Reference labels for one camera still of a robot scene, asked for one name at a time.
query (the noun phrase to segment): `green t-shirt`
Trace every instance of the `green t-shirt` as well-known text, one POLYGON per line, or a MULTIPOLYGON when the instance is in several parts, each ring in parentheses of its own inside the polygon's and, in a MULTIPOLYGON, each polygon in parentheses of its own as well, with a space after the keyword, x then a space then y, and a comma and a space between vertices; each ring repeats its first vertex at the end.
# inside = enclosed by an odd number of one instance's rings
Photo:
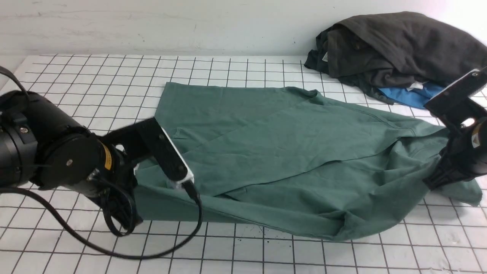
MULTIPOLYGON (((168 83, 155 117, 195 174, 205 221, 342 241, 402 221, 429 189, 448 130, 316 90, 168 83)), ((136 172, 145 219, 196 220, 154 160, 136 172)), ((475 181, 438 190, 477 205, 475 181)))

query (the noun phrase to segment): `white wall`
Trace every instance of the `white wall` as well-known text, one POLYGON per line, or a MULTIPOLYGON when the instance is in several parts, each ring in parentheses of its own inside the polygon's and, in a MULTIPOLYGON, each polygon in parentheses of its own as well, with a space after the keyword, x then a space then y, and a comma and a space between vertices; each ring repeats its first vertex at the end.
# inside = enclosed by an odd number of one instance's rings
POLYGON ((0 55, 305 55, 334 22, 404 10, 487 43, 486 7, 485 0, 1 0, 0 55))

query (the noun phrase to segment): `white grid mat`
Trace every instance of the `white grid mat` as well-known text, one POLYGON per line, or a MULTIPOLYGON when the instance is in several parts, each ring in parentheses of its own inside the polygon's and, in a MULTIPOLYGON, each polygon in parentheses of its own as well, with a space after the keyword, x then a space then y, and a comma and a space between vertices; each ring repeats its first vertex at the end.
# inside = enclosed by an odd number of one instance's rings
MULTIPOLYGON (((52 55, 28 57, 16 75, 99 135, 155 113, 166 82, 228 87, 297 86, 327 98, 417 117, 428 111, 389 106, 306 69, 305 57, 52 55)), ((10 81, 2 93, 15 89, 10 81)), ((487 107, 487 94, 473 99, 487 107)), ((487 180, 479 183, 487 196, 487 180)), ((24 186, 34 189, 32 185, 24 186)), ((63 188, 37 191, 95 244, 151 254, 181 241, 193 222, 144 221, 117 239, 99 209, 63 188)), ((487 199, 472 208, 430 194, 397 226, 346 243, 297 237, 259 226, 204 223, 198 236, 167 257, 131 261, 79 244, 39 204, 0 197, 0 274, 432 274, 487 273, 487 199)))

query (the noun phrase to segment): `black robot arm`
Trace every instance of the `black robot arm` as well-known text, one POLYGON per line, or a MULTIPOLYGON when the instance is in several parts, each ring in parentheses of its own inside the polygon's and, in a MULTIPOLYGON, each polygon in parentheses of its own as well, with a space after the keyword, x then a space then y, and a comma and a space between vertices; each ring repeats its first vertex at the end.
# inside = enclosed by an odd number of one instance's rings
POLYGON ((430 189, 487 174, 487 111, 470 99, 487 84, 487 68, 472 70, 433 97, 425 108, 450 131, 433 173, 430 189))
POLYGON ((45 97, 26 91, 14 75, 1 66, 0 74, 20 88, 20 91, 0 96, 0 194, 23 194, 39 201, 76 239, 97 251, 121 258, 164 256, 194 237, 203 218, 194 176, 155 118, 97 136, 45 97), (159 254, 131 256, 99 248, 71 229, 43 198, 17 188, 31 181, 40 190, 63 186, 76 191, 102 209, 114 235, 125 236, 142 222, 134 201, 133 191, 137 186, 134 168, 150 157, 157 161, 174 187, 184 189, 199 208, 198 224, 193 233, 159 254), (124 233, 114 225, 112 218, 126 230, 124 233))

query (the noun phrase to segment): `blue clothing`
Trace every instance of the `blue clothing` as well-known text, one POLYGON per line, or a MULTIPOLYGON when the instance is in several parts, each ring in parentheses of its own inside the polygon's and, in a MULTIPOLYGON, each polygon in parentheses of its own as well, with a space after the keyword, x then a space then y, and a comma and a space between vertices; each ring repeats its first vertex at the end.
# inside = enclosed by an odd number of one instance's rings
POLYGON ((444 87, 430 82, 424 83, 423 89, 412 89, 410 91, 406 88, 397 87, 379 88, 389 99, 419 109, 424 109, 424 105, 443 89, 444 87))

